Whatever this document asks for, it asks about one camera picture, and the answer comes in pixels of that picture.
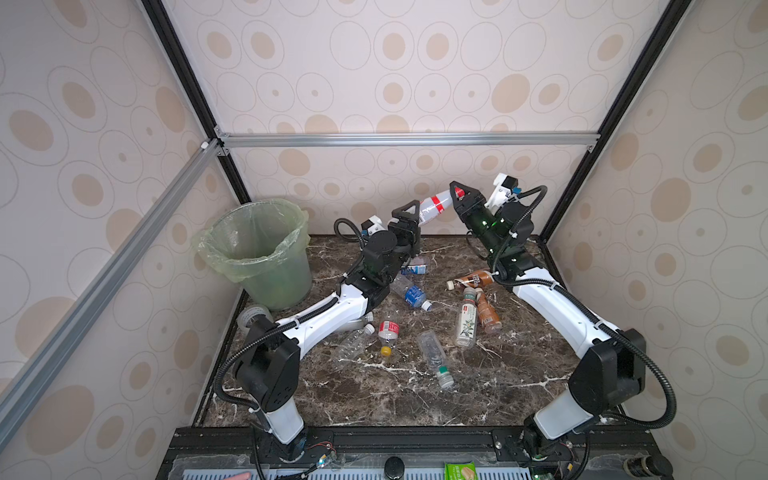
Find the white bottle red cap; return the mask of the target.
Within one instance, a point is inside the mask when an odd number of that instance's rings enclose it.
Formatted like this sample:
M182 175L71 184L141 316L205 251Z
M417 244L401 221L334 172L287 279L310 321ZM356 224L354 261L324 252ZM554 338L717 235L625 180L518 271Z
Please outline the white bottle red cap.
M422 200L418 211L419 225L424 226L435 219L444 222L455 220L457 213L453 200L454 190L451 188Z

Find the brown Nescafe bottle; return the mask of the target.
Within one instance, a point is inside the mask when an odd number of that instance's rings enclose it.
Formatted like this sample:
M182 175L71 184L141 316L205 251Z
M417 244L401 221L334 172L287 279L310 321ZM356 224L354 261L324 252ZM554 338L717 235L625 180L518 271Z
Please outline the brown Nescafe bottle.
M502 322L494 307L490 304L482 288L476 289L477 319L481 329L488 335L501 332Z
M477 270L463 277L446 282L449 291L463 291L466 288L483 288L495 282L493 275L487 270Z

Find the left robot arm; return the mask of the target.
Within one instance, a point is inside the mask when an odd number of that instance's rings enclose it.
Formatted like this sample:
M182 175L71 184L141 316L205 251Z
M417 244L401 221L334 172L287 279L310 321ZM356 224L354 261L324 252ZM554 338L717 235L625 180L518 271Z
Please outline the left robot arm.
M252 324L246 345L217 371L218 396L232 373L244 398L226 398L257 415L260 427L285 448L302 449L304 420L294 394L303 357L343 325L364 317L389 295L391 284L411 258L420 253L420 202L413 200L392 211L384 229L364 237L360 255L331 295L308 309L275 323L262 317Z

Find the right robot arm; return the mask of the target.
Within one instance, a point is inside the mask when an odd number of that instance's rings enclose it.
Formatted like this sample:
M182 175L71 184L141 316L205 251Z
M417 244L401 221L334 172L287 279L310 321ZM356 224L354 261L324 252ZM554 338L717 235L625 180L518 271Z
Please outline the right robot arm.
M544 185L523 191L504 174L490 196L458 181L448 189L459 219L487 252L494 283L533 307L579 359L566 390L528 420L526 434L535 441L558 439L641 393L645 375L640 334L597 316L528 253L532 214L547 192Z

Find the clear bottle pink label blue cap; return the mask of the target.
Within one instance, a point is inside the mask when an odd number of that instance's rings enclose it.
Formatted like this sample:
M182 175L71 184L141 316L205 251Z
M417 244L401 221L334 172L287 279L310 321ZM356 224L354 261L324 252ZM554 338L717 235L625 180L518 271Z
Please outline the clear bottle pink label blue cap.
M429 270L429 260L423 256L417 256L402 268L403 275L425 275Z

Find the clear Pocari bottle blue label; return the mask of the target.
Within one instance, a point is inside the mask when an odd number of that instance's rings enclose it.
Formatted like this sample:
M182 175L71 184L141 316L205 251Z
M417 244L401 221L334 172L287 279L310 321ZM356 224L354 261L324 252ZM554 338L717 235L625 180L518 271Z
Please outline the clear Pocari bottle blue label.
M426 293L402 274L398 274L394 278L390 284L390 290L414 309L422 309L427 312L432 309L432 302L427 299Z

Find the clear bottle red label yellow cap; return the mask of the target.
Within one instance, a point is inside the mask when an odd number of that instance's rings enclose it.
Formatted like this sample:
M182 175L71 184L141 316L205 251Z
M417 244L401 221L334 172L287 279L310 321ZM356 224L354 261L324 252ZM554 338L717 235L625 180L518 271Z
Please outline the clear bottle red label yellow cap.
M394 321L382 321L378 338L380 341L380 353L383 357L390 357L399 339L400 325Z

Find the clear bottle green neck band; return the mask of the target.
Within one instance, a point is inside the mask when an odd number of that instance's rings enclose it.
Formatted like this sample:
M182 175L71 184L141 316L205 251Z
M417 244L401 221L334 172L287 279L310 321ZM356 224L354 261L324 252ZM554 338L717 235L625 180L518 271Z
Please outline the clear bottle green neck band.
M434 374L439 387L442 390L451 390L455 381L447 367L445 352L436 333L432 330L425 331L418 336L417 341L423 359Z

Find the crushed clear bottle white cap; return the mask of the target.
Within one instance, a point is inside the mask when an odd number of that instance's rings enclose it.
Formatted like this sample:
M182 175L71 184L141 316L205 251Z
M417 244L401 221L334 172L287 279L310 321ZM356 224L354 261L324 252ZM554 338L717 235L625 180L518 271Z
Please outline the crushed clear bottle white cap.
M376 329L367 324L362 329L352 332L336 348L332 358L332 367L339 371L351 365L376 342Z

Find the black round knob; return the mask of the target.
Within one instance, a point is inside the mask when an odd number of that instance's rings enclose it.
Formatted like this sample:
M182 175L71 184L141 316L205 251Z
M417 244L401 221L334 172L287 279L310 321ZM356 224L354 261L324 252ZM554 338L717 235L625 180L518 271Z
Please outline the black round knob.
M404 461L397 456L387 458L383 467L383 473L387 480L403 480L405 470Z

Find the green snack packet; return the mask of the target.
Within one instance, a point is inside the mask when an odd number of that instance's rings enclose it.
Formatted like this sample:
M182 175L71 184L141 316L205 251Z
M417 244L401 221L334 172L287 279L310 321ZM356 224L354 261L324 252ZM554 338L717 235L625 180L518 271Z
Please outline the green snack packet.
M444 466L445 480L478 480L479 475L474 462L447 463Z

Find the aluminium frame rail back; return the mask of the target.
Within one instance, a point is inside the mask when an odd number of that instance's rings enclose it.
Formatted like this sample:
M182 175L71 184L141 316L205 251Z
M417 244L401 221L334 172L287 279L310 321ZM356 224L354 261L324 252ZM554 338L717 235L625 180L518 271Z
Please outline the aluminium frame rail back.
M321 133L321 134L224 134L222 144L229 148L298 147L443 147L443 146L523 146L595 145L597 132L425 132L425 133Z

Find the aluminium frame rail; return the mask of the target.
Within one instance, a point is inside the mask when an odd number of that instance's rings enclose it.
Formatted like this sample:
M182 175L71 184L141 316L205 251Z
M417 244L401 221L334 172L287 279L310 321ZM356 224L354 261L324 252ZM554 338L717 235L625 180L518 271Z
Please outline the aluminium frame rail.
M16 435L222 145L221 140L211 138L198 149L3 394L2 448Z
M443 146L523 146L595 145L597 132L425 132L425 133L321 133L321 134L224 134L222 144L229 148L298 147L443 147Z

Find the aluminium frame rail left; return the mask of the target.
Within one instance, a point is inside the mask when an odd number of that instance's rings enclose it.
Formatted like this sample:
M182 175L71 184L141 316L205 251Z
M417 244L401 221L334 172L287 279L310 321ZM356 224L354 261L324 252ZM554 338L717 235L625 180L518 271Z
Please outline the aluminium frame rail left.
M211 138L198 149L3 394L2 448L16 435L222 145L221 140Z

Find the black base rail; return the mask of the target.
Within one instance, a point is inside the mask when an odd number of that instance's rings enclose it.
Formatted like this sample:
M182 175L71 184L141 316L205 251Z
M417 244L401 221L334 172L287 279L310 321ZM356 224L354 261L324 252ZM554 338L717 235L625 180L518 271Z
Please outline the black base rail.
M159 479L386 479L387 458L404 479L444 479L447 463L474 462L479 479L671 479L671 462L651 434L597 426L571 433L540 458L518 427L312 427L304 452L281 457L277 442L246 427L181 428Z

